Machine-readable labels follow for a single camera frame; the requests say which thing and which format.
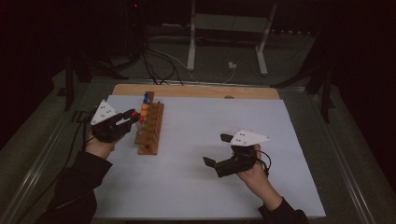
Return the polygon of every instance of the table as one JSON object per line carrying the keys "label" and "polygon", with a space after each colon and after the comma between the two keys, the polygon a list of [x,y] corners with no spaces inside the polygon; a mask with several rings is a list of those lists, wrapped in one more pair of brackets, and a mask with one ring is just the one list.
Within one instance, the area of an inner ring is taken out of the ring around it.
{"label": "table", "polygon": [[[270,133],[274,140],[265,144],[265,150],[277,163],[270,170],[273,185],[291,205],[304,209],[308,216],[325,216],[288,112],[276,90],[122,84],[116,86],[107,101],[123,111],[140,105],[145,91],[155,91],[154,102],[157,99],[165,104],[159,153],[136,154],[133,126],[108,158],[115,165],[95,190],[98,201],[95,217],[261,218],[257,211],[261,200],[236,175],[218,178],[213,169],[204,165],[203,156],[218,161],[232,156],[230,146],[219,139],[221,133],[230,131],[226,130],[230,126]],[[237,107],[249,107],[253,112],[244,112],[247,117],[239,119]]]}

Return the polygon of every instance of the wooden block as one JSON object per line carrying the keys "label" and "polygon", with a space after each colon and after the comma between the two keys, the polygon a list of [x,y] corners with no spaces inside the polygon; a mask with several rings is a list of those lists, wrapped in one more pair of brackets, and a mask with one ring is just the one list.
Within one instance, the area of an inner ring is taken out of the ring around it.
{"label": "wooden block", "polygon": [[147,91],[149,95],[148,114],[143,127],[143,132],[137,132],[134,143],[139,145],[137,151],[140,155],[157,155],[160,143],[161,125],[163,123],[164,104],[154,103],[154,91]]}

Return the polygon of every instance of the person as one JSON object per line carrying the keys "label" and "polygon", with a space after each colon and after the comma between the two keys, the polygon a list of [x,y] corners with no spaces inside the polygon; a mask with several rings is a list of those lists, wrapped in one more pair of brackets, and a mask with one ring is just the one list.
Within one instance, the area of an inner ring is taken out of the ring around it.
{"label": "person", "polygon": [[[36,224],[87,224],[91,223],[97,203],[93,190],[102,184],[102,180],[112,166],[107,157],[114,150],[114,143],[103,143],[96,138],[86,144],[75,162],[62,173],[58,180],[47,211]],[[269,182],[262,165],[257,162],[252,169],[238,173],[247,187],[263,201],[259,208],[264,223],[306,224],[309,223],[301,210],[294,210]]]}
{"label": "person", "polygon": [[[255,145],[257,158],[261,159],[261,146]],[[302,210],[294,210],[288,202],[279,195],[268,180],[260,162],[256,162],[250,170],[237,174],[247,187],[263,202],[259,208],[265,223],[274,224],[307,224],[308,218]]]}

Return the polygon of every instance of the sleeve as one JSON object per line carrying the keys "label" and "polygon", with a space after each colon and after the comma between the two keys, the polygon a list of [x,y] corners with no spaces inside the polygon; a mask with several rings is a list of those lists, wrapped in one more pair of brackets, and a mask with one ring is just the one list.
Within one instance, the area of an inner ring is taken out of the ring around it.
{"label": "sleeve", "polygon": [[97,205],[93,190],[111,166],[91,153],[79,152],[72,167],[62,172],[47,211],[36,224],[91,223]]}
{"label": "sleeve", "polygon": [[274,211],[268,211],[265,205],[259,208],[265,223],[274,224],[309,224],[304,211],[294,210],[285,199]]}

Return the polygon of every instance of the white board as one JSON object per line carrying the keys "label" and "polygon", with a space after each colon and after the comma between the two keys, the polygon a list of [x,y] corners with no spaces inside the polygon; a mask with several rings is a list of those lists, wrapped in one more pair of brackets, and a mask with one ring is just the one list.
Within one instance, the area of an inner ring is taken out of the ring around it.
{"label": "white board", "polygon": [[[139,108],[143,97],[113,96],[118,111]],[[221,133],[238,129],[265,134],[262,150],[272,159],[269,179],[295,209],[324,217],[288,111],[282,100],[156,97],[164,103],[157,156],[137,154],[136,127],[108,160],[113,163],[96,191],[95,217],[123,219],[244,219],[261,217],[262,201],[236,176],[218,178],[203,157],[231,158]]]}

